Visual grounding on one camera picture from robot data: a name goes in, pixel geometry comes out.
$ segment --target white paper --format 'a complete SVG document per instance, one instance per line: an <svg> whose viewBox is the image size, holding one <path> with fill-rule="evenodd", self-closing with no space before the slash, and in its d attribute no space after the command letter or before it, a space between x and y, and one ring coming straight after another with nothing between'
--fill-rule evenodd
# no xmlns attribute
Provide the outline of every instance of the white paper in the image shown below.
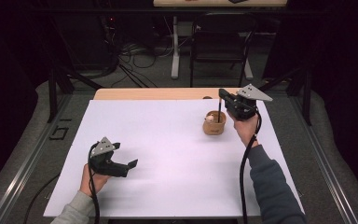
<svg viewBox="0 0 358 224"><path fill-rule="evenodd" d="M301 206L267 109L262 102L257 106L263 118L258 140L282 167ZM215 99L90 101L44 216L56 217L71 202L90 147L106 136L121 143L114 162L138 159L138 165L126 178L110 178L98 193L101 217L241 217L239 178L245 147L229 116L221 135L202 130L206 114L217 107ZM249 172L247 162L247 212L259 216Z"/></svg>

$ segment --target white table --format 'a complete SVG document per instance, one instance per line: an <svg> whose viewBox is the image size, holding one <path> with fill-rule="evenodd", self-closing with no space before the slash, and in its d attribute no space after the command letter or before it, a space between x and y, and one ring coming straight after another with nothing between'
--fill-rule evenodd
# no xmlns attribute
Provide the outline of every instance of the white table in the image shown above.
<svg viewBox="0 0 358 224"><path fill-rule="evenodd" d="M217 108L217 90L99 90L95 97L99 100L89 103L44 216L56 217L72 200L90 146L107 136L121 143L113 161L139 161L126 178L111 178L98 194L101 217L241 218L239 171L244 146L231 119L221 135L206 135L201 127L206 113ZM214 99L199 100L203 96ZM259 141L281 165L298 199L268 112L262 102L258 106L263 117ZM249 166L244 172L248 216L259 216Z"/></svg>
<svg viewBox="0 0 358 224"><path fill-rule="evenodd" d="M155 7L285 7L287 0L247 0L233 4L228 0L154 0ZM178 47L178 21L173 17L173 59L171 78L179 78L179 47ZM252 71L249 62L245 65L247 79L252 79Z"/></svg>

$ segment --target table leg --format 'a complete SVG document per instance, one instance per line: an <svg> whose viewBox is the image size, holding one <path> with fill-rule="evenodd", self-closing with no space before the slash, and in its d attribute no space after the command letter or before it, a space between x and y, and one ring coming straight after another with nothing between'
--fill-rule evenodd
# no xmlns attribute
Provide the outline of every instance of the table leg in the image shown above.
<svg viewBox="0 0 358 224"><path fill-rule="evenodd" d="M245 68L244 68L244 72L245 72L245 75L246 75L246 80L253 80L253 73L252 73L252 70L251 70L251 66L249 65L249 61L246 60L246 64L245 64Z"/></svg>
<svg viewBox="0 0 358 224"><path fill-rule="evenodd" d="M171 78L179 78L179 46L178 46L178 21L173 17L173 59Z"/></svg>

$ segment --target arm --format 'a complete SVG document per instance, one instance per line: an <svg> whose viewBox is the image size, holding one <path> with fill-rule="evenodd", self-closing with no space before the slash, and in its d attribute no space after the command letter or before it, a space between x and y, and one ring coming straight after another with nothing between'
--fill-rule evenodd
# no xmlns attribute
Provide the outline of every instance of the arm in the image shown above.
<svg viewBox="0 0 358 224"><path fill-rule="evenodd" d="M231 118L238 136L247 146L255 134L257 115L244 121ZM281 166L269 158L258 141L252 144L248 159L263 223L306 223L305 215L286 183Z"/></svg>
<svg viewBox="0 0 358 224"><path fill-rule="evenodd" d="M103 188L109 177L109 175L98 174L93 176L94 186L97 193ZM80 190L77 192L74 199L63 208L62 213L51 222L52 224L87 224L89 222L89 213L94 208L89 182L89 166L86 164L83 167Z"/></svg>

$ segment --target small wooden cup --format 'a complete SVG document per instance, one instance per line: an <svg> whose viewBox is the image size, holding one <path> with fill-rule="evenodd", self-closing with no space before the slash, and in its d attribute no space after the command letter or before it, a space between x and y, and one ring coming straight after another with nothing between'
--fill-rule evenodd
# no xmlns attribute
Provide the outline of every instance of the small wooden cup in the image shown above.
<svg viewBox="0 0 358 224"><path fill-rule="evenodd" d="M218 135L218 134L221 134L225 130L226 114L223 112L220 112L220 121L217 122L218 114L219 114L219 112L217 110L210 111L210 112L208 112L208 114L206 114L206 117L213 115L213 121L209 121L209 120L205 119L205 121L203 122L202 129L206 134Z"/></svg>

